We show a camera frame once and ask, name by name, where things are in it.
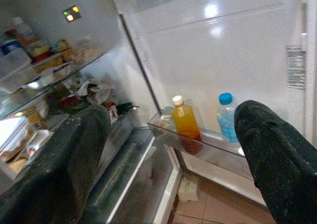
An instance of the open refrigerator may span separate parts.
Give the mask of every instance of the open refrigerator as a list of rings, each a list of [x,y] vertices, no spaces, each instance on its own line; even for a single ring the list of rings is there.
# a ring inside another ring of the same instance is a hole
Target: open refrigerator
[[[139,106],[113,124],[80,223],[166,223],[183,170],[265,206],[244,155],[220,133],[223,92],[269,106],[317,146],[317,0],[11,1],[3,11],[49,41],[101,46],[76,72],[111,79],[122,103]],[[61,12],[73,5],[82,18],[67,23]],[[166,119],[174,95],[193,106],[202,142]],[[184,139],[202,151],[188,154]]]

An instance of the label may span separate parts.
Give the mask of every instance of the label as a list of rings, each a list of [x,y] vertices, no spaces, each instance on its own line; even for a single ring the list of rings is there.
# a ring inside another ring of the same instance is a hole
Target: label
[[[305,52],[301,46],[287,46],[287,84],[288,88],[305,89]]]

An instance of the orange liquid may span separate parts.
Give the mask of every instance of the orange liquid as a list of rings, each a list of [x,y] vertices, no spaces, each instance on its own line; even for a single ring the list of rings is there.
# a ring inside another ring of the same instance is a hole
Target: orange liquid
[[[192,106],[186,104],[176,106],[172,111],[172,117],[179,134],[198,141],[202,140]],[[203,147],[202,144],[186,137],[181,137],[181,141],[184,149],[191,155],[197,154]]]

